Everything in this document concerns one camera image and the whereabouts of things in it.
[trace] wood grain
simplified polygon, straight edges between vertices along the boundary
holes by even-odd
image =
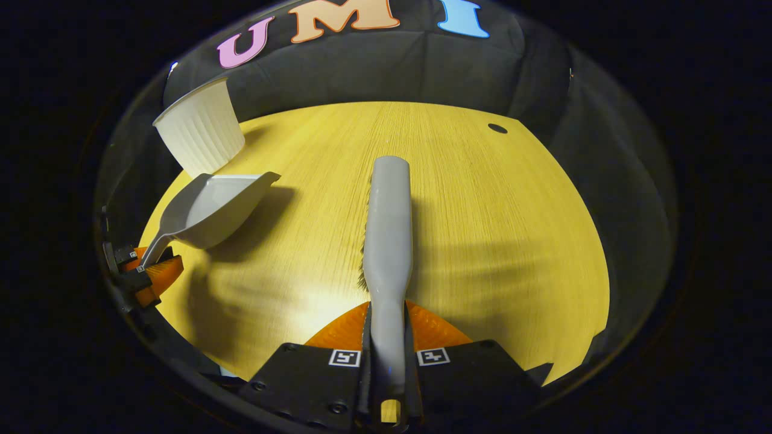
[[[489,123],[507,129],[502,134]],[[185,271],[159,311],[242,378],[369,300],[357,286],[375,158],[410,163],[415,267],[408,298],[524,368],[578,366],[608,317],[608,272],[569,178],[517,120],[458,107],[367,102],[307,107],[241,125],[245,149],[218,174],[282,178],[246,223],[207,251],[178,242]],[[146,246],[184,172],[159,201]]]

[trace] orange letter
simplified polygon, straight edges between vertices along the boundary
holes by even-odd
[[[399,20],[391,16],[388,0],[348,0],[340,6],[327,0],[314,0],[290,9],[290,14],[297,15],[297,35],[292,42],[299,44],[322,36],[324,30],[317,29],[316,20],[339,32],[354,12],[357,21],[351,23],[352,29],[390,29],[399,25]]]

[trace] blue letter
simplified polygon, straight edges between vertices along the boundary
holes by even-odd
[[[477,21],[479,5],[466,0],[439,0],[445,7],[445,21],[437,26],[446,32],[460,33],[462,35],[488,38],[488,32],[480,28]]]

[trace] white paper cup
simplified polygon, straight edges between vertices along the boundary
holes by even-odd
[[[244,147],[227,79],[193,89],[153,121],[166,147],[191,178],[215,173]]]

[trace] wooden table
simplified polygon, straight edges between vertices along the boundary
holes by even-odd
[[[501,133],[489,127],[506,129]],[[246,146],[218,174],[282,175],[246,223],[202,251],[159,311],[249,379],[276,347],[303,343],[369,300],[357,286],[375,158],[410,163],[415,268],[408,298],[524,369],[577,367],[608,317],[608,272],[569,178],[517,120],[423,103],[307,107],[243,122]],[[146,246],[182,172],[159,201]]]

